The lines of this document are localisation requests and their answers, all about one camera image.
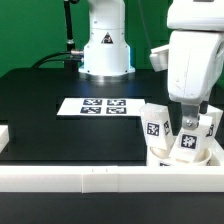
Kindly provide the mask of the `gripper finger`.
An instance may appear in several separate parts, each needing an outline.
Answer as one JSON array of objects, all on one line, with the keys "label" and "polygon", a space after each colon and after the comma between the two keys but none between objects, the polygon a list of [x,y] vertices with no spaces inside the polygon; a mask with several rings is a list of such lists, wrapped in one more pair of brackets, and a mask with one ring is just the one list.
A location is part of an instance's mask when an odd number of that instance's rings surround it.
[{"label": "gripper finger", "polygon": [[207,113],[207,110],[208,110],[208,101],[203,101],[201,104],[200,104],[200,114],[206,114]]},{"label": "gripper finger", "polygon": [[186,130],[195,130],[199,125],[199,106],[182,104],[182,127]]}]

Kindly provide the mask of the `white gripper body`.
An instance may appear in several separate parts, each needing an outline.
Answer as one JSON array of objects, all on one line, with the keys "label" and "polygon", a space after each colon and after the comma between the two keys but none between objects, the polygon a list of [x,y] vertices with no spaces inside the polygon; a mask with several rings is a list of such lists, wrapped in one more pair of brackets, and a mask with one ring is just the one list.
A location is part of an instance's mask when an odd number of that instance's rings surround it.
[{"label": "white gripper body", "polygon": [[224,67],[224,32],[173,31],[169,43],[151,50],[153,69],[168,70],[172,101],[199,105]]}]

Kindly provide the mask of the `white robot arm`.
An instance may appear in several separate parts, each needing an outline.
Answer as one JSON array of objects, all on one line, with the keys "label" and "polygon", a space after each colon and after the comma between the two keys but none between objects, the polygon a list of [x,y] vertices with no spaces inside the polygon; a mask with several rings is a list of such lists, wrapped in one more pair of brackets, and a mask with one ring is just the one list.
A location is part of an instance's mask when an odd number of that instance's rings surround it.
[{"label": "white robot arm", "polygon": [[[132,73],[124,1],[87,1],[90,38],[79,71],[98,80]],[[173,0],[167,27],[169,43],[151,50],[151,64],[168,72],[169,97],[181,104],[182,127],[194,130],[224,68],[224,0]]]}]

